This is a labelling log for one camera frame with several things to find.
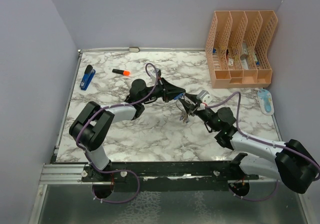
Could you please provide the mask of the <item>blue tag key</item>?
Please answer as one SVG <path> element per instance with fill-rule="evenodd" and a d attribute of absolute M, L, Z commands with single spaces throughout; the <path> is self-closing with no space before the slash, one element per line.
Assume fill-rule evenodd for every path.
<path fill-rule="evenodd" d="M 174 97 L 174 100 L 178 100 L 180 98 L 183 98 L 185 96 L 185 93 L 180 93 L 179 95 Z"/>

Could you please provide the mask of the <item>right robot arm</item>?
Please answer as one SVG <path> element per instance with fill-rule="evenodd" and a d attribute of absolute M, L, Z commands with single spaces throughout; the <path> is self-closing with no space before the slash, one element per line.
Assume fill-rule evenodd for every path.
<path fill-rule="evenodd" d="M 234 179 L 246 175 L 268 177 L 298 194 L 304 194 L 312 182 L 320 179 L 319 164 L 301 142 L 272 141 L 248 134 L 239 128 L 238 113 L 229 107 L 213 111 L 195 94 L 188 93 L 179 102 L 187 115 L 203 121 L 209 133 L 216 132 L 214 138 L 221 147 L 245 153 L 229 168 Z"/>

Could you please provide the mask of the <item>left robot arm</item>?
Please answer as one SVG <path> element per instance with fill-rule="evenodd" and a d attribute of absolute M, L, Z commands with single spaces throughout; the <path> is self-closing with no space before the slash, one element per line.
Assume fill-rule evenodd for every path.
<path fill-rule="evenodd" d="M 150 87 L 143 79 L 136 79 L 132 82 L 124 103 L 101 107 L 94 101 L 88 102 L 70 126 L 69 135 L 84 151 L 90 164 L 95 166 L 94 177 L 103 182 L 111 174 L 108 167 L 111 161 L 103 148 L 111 124 L 135 120 L 144 112 L 144 104 L 152 103 L 159 98 L 167 103 L 185 92 L 185 89 L 161 77 L 155 86 Z"/>

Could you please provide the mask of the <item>keyring with key bunch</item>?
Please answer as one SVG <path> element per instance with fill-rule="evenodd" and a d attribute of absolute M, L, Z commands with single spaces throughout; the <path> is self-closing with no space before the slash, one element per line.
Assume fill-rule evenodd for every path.
<path fill-rule="evenodd" d="M 179 120 L 185 124 L 187 124 L 189 122 L 189 116 L 187 114 L 187 112 L 179 106 L 179 101 L 177 100 L 175 102 L 176 107 L 180 110 L 180 118 Z"/>

